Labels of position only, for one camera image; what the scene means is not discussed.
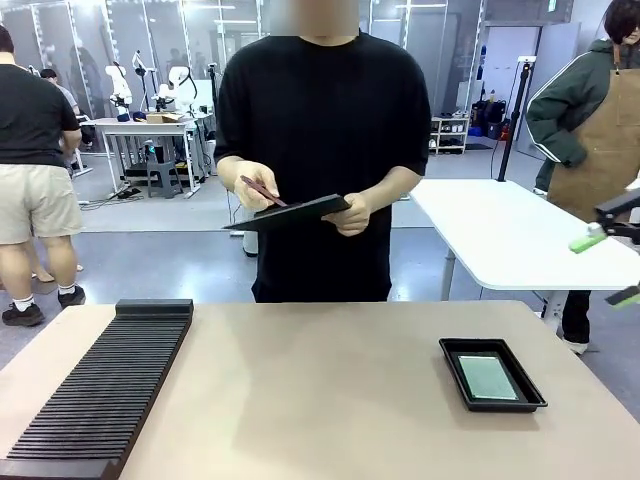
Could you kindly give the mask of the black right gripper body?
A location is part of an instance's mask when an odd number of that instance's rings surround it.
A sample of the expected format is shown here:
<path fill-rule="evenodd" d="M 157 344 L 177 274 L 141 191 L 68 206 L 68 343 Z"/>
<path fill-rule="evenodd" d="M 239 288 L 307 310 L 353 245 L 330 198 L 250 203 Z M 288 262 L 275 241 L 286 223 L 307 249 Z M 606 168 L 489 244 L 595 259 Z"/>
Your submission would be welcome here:
<path fill-rule="evenodd" d="M 605 235 L 640 235 L 640 223 L 623 220 L 636 208 L 640 208 L 640 188 L 597 205 L 594 208 L 596 223 Z"/>

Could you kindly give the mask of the person in beige shorts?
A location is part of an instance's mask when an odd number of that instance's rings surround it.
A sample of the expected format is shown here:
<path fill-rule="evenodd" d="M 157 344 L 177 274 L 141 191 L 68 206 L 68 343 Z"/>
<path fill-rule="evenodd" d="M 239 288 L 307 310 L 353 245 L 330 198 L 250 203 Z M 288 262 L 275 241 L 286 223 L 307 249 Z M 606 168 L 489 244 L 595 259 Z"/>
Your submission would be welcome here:
<path fill-rule="evenodd" d="M 27 248 L 43 243 L 63 308 L 81 305 L 72 244 L 82 226 L 64 157 L 81 140 L 63 93 L 15 61 L 9 31 L 0 25 L 0 281 L 11 298 L 2 321 L 32 327 L 44 320 L 35 302 Z"/>

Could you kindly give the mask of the person's right hand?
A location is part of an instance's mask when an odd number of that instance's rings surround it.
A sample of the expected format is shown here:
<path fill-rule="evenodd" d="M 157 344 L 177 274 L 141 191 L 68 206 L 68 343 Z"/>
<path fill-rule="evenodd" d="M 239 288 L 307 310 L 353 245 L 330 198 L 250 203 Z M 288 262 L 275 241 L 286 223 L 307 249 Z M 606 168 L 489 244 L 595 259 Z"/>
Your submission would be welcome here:
<path fill-rule="evenodd" d="M 274 172 L 261 163 L 228 156 L 218 161 L 217 173 L 225 188 L 253 212 L 267 209 L 280 197 Z"/>

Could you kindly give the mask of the white folding table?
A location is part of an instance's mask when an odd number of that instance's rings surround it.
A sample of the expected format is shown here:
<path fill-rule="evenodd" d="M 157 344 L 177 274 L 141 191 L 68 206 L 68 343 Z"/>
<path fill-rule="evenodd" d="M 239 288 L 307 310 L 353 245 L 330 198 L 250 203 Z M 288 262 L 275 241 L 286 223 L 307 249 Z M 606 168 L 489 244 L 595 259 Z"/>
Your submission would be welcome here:
<path fill-rule="evenodd" d="M 640 281 L 640 255 L 633 249 L 608 238 L 584 253 L 571 252 L 586 223 L 514 182 L 424 179 L 411 196 L 448 247 L 442 300 L 461 264 L 485 289 L 542 294 L 542 317 L 553 325 L 568 292 L 619 291 Z"/>

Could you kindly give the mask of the green PCB board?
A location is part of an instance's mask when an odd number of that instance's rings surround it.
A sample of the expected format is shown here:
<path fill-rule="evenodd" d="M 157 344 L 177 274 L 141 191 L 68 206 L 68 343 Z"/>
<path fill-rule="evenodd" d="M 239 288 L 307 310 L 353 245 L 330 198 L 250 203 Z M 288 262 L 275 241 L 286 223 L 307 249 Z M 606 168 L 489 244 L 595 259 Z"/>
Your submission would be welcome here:
<path fill-rule="evenodd" d="M 507 401 L 518 399 L 516 390 L 497 357 L 462 355 L 458 357 L 458 361 L 473 398 Z"/>

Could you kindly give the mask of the person in green jacket, apron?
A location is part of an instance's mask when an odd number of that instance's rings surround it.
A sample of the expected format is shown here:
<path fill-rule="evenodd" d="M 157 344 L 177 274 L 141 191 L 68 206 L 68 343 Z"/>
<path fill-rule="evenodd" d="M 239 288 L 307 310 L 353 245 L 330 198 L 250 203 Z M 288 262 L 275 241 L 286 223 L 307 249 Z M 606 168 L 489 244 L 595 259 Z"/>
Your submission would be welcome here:
<path fill-rule="evenodd" d="M 606 38 L 559 70 L 526 110 L 545 156 L 536 191 L 586 223 L 640 175 L 640 0 L 612 0 L 604 30 Z"/>

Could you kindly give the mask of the seated person in grey shirt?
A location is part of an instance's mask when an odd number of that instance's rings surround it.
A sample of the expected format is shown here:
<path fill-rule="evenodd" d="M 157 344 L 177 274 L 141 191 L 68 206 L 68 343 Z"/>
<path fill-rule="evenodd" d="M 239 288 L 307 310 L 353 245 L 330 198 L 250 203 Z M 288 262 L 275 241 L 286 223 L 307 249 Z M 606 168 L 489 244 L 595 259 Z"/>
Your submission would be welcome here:
<path fill-rule="evenodd" d="M 64 97 L 66 98 L 67 102 L 69 103 L 70 107 L 72 108 L 74 114 L 76 116 L 80 116 L 81 112 L 80 109 L 78 107 L 78 103 L 75 100 L 75 98 L 73 97 L 73 95 L 71 94 L 71 92 L 64 88 L 63 86 L 61 86 L 58 82 L 58 76 L 56 74 L 56 72 L 52 69 L 43 69 L 40 71 L 40 77 L 45 79 L 46 81 L 48 81 L 49 83 L 52 83 L 53 85 L 55 85 L 64 95 Z M 74 164 L 74 153 L 72 151 L 70 151 L 66 157 L 65 157 L 65 164 L 67 167 L 67 170 L 69 171 L 70 176 L 73 176 L 73 164 Z"/>

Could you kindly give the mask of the blue and black bags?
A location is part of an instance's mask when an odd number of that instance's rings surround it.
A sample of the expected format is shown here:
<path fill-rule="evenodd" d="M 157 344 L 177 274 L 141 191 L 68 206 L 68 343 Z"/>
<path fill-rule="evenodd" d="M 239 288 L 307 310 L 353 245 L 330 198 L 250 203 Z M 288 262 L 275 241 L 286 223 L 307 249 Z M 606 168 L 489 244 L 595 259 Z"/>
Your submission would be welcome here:
<path fill-rule="evenodd" d="M 472 105 L 470 129 L 479 136 L 500 140 L 505 125 L 505 100 L 479 100 Z"/>

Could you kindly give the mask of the black clipboard with paper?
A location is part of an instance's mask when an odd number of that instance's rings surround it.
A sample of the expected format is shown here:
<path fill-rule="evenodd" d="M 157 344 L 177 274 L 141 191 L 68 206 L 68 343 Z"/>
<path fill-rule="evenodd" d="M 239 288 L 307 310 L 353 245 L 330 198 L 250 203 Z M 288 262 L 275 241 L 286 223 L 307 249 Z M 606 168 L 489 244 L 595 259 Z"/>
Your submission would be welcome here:
<path fill-rule="evenodd" d="M 250 220 L 225 226 L 224 229 L 264 232 L 288 228 L 299 223 L 321 220 L 326 215 L 349 208 L 350 204 L 341 195 L 332 194 L 300 204 L 270 207 L 265 211 L 256 213 Z"/>

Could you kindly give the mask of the white background desk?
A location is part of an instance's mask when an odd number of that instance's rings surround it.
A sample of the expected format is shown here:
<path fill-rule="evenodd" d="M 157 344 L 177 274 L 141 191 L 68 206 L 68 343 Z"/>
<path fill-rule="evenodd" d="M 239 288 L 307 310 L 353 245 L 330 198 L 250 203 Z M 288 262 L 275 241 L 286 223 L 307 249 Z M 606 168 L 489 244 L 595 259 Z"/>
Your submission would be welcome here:
<path fill-rule="evenodd" d="M 161 117 L 168 118 L 169 114 L 148 114 L 145 121 L 119 122 L 116 118 L 101 118 L 80 123 L 83 127 L 94 127 L 102 139 L 114 192 L 127 183 L 127 171 L 135 164 L 135 147 L 141 147 L 143 140 L 183 140 L 186 172 L 178 175 L 189 180 L 185 199 L 196 194 L 201 183 L 213 174 L 213 156 L 207 150 L 205 128 L 214 126 L 214 115 L 197 112 L 195 116 L 180 116 L 169 123 L 160 123 Z"/>

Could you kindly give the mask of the dark red pen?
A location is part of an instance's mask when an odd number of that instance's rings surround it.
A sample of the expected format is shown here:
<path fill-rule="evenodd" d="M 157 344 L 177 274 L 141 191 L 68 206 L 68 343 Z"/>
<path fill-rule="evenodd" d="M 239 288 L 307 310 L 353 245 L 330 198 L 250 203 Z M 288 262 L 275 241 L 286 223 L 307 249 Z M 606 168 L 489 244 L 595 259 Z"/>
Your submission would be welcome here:
<path fill-rule="evenodd" d="M 251 189 L 257 191 L 258 193 L 260 193 L 262 196 L 264 196 L 266 199 L 270 200 L 271 202 L 273 202 L 275 205 L 280 206 L 280 207 L 286 207 L 287 204 L 285 202 L 283 202 L 280 198 L 274 196 L 265 186 L 263 186 L 260 183 L 257 183 L 256 181 L 241 175 L 240 179 L 246 184 L 248 185 Z"/>

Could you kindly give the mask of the person in black t-shirt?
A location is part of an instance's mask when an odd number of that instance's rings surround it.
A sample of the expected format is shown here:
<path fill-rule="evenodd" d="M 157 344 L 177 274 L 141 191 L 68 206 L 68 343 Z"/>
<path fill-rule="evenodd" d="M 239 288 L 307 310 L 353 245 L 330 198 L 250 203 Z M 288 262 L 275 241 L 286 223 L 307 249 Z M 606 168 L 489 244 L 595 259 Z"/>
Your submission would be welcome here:
<path fill-rule="evenodd" d="M 396 166 L 424 176 L 430 128 L 422 70 L 399 46 L 366 33 L 271 35 L 226 66 L 215 161 L 236 155 L 269 167 L 288 204 L 344 198 Z M 322 219 L 260 233 L 255 300 L 385 301 L 393 204 L 352 237 Z"/>

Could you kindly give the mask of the white shoe rack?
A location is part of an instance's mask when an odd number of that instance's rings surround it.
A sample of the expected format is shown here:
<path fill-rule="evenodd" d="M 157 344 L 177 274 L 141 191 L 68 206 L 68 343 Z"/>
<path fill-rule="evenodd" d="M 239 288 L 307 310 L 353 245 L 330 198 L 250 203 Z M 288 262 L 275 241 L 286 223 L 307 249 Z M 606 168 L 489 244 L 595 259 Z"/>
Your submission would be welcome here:
<path fill-rule="evenodd" d="M 435 155 L 462 154 L 466 150 L 468 116 L 433 117 L 429 150 Z"/>

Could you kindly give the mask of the person's left forearm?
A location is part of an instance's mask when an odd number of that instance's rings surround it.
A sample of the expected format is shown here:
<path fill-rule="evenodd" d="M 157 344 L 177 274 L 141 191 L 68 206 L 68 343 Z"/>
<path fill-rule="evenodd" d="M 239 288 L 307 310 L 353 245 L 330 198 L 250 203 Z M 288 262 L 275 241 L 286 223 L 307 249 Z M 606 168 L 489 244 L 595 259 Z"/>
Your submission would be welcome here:
<path fill-rule="evenodd" d="M 370 213 L 382 210 L 409 194 L 423 176 L 403 167 L 393 167 L 376 185 L 361 192 Z"/>

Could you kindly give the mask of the person's right forearm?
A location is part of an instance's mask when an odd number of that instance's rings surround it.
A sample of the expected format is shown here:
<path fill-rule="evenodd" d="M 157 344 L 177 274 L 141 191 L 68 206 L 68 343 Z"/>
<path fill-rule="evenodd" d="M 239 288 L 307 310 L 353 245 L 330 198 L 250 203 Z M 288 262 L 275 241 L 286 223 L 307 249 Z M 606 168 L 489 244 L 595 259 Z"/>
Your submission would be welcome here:
<path fill-rule="evenodd" d="M 216 167 L 219 176 L 235 176 L 248 164 L 249 162 L 242 157 L 230 155 L 221 158 Z"/>

